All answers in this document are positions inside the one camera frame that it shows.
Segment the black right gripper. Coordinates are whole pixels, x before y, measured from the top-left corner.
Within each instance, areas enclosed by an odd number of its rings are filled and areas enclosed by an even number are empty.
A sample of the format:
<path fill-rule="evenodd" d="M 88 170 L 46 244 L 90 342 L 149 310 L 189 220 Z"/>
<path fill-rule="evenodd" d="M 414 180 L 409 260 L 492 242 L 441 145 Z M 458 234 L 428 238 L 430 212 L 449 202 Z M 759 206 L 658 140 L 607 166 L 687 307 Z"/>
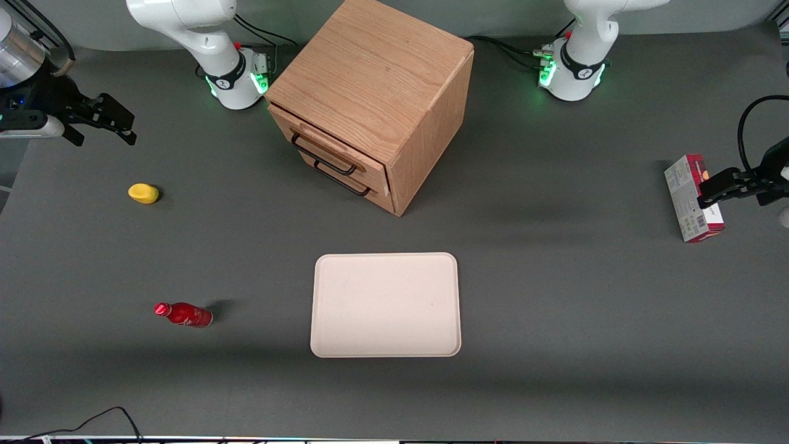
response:
<path fill-rule="evenodd" d="M 129 146 L 136 143 L 133 113 L 107 93 L 90 99 L 69 76 L 36 74 L 18 85 L 3 88 L 1 110 L 37 110 L 54 116 L 64 123 L 62 137 L 77 147 L 84 144 L 84 135 L 65 123 L 80 118 L 87 118 L 93 127 L 113 132 Z"/>

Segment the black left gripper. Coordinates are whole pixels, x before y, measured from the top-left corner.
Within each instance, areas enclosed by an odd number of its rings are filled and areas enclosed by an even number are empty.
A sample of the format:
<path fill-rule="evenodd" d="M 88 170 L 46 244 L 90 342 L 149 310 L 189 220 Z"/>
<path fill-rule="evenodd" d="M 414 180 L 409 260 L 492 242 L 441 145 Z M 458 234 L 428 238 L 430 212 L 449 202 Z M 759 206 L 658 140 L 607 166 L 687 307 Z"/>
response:
<path fill-rule="evenodd" d="M 788 137 L 774 144 L 764 153 L 757 166 L 757 176 L 773 189 L 762 189 L 755 179 L 738 168 L 726 168 L 698 185 L 698 205 L 702 210 L 730 199 L 744 199 L 757 194 L 760 206 L 788 199 L 788 181 L 784 176 L 788 164 Z"/>

